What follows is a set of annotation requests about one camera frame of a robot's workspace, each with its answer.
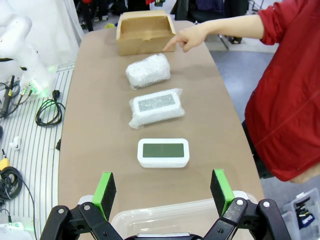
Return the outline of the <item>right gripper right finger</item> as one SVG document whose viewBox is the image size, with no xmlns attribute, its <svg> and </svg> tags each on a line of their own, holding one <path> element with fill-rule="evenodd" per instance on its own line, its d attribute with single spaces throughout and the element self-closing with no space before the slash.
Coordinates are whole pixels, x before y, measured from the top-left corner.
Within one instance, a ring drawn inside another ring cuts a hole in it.
<svg viewBox="0 0 320 240">
<path fill-rule="evenodd" d="M 253 203 L 235 197 L 223 169 L 213 169 L 210 190 L 219 215 L 204 240 L 231 240 L 237 230 L 248 230 L 255 240 L 290 240 L 291 236 L 276 202 Z"/>
</svg>

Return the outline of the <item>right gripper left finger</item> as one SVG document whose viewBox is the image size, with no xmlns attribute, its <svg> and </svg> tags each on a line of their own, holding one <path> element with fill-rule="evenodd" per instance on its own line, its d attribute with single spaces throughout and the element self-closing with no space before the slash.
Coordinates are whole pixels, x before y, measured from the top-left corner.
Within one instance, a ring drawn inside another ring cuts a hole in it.
<svg viewBox="0 0 320 240">
<path fill-rule="evenodd" d="M 121 240 L 109 222 L 116 191 L 113 173 L 103 173 L 92 200 L 73 209 L 65 205 L 52 208 L 40 238 L 77 240 L 81 234 L 90 233 L 95 240 Z"/>
</svg>

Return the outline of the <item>person's right hand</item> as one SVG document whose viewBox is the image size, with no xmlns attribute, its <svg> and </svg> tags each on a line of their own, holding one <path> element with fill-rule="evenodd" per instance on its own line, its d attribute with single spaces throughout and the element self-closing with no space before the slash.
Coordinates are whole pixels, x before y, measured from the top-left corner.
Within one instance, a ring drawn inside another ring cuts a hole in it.
<svg viewBox="0 0 320 240">
<path fill-rule="evenodd" d="M 168 41 L 163 51 L 168 52 L 169 48 L 179 44 L 183 52 L 186 53 L 203 43 L 209 32 L 209 28 L 204 23 L 185 28 Z"/>
</svg>

